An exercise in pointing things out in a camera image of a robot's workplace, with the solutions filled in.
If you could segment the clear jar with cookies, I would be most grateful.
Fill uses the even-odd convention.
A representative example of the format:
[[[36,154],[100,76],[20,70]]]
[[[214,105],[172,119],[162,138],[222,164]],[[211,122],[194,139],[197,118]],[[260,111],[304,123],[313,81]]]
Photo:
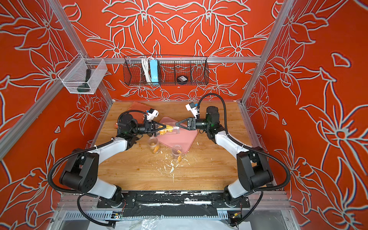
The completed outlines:
[[[161,136],[176,135],[180,133],[180,128],[177,126],[166,124],[166,128],[164,129],[166,129],[166,134]]]

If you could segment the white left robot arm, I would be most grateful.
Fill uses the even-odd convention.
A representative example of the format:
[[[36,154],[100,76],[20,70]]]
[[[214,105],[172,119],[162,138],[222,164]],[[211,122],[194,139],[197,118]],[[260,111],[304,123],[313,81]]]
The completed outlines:
[[[48,184],[62,193],[99,196],[120,203],[123,199],[121,188],[99,179],[99,165],[132,148],[141,136],[153,136],[164,130],[167,126],[154,121],[153,112],[153,109],[140,111],[143,115],[141,124],[132,116],[134,110],[123,112],[117,119],[116,137],[88,149],[75,149],[70,155],[58,160],[48,173]]]

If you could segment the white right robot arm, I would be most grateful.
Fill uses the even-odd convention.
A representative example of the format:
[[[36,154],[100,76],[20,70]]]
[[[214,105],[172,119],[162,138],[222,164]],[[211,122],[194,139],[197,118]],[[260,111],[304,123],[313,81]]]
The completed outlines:
[[[223,106],[223,124],[220,122],[220,113],[216,106],[207,107],[206,117],[201,118],[201,103],[208,96],[220,99]],[[250,147],[240,142],[229,133],[227,107],[220,95],[208,93],[198,103],[186,104],[186,109],[193,116],[177,122],[176,125],[189,131],[203,131],[210,141],[224,148],[236,159],[238,179],[224,188],[224,197],[229,201],[255,192],[279,190],[289,184],[291,173],[281,160],[264,152],[261,147]],[[269,160],[278,163],[286,173],[286,178],[282,183],[271,187],[266,186],[274,180]]]

